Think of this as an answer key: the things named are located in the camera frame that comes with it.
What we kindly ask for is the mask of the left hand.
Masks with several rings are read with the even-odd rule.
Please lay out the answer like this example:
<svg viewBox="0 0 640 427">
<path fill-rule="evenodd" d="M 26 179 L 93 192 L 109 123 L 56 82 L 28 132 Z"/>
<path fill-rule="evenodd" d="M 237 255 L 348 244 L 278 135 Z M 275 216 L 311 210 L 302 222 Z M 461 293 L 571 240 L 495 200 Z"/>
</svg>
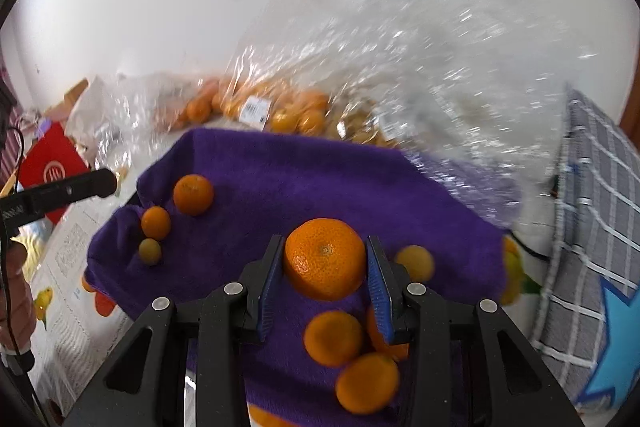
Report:
<svg viewBox="0 0 640 427">
<path fill-rule="evenodd" d="M 32 292 L 23 273 L 26 258 L 25 247 L 9 241 L 6 251 L 6 277 L 11 295 L 11 329 L 19 348 L 24 348 L 29 343 L 37 324 Z"/>
</svg>

